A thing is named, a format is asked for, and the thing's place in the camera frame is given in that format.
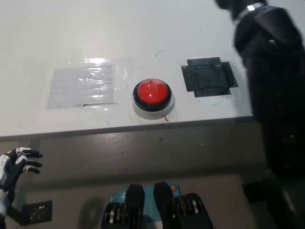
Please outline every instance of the scratch mark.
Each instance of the scratch mark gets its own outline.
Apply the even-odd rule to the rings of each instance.
[[[168,119],[166,118],[166,116],[165,116],[165,120],[166,120],[167,122],[169,122],[169,123],[172,123],[171,121],[168,121]]]
[[[214,103],[214,104],[211,104],[211,106],[217,106],[217,105],[221,104],[223,101],[224,101],[224,100],[221,100],[221,101],[219,101],[219,102],[216,102],[216,103]]]
[[[161,52],[163,52],[163,51],[157,52],[156,55],[155,55],[155,57],[157,57],[157,55],[158,55],[159,53],[161,53]]]

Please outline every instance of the white table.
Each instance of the white table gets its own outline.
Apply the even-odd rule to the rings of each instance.
[[[304,0],[271,0],[305,31]],[[251,117],[244,68],[232,46],[234,25],[214,0],[10,0],[0,7],[0,140],[198,125]],[[195,98],[181,65],[229,61],[232,95]],[[54,69],[110,58],[127,70],[115,79],[115,104],[46,109]],[[165,119],[138,117],[131,105],[141,80],[167,82],[175,108]]]

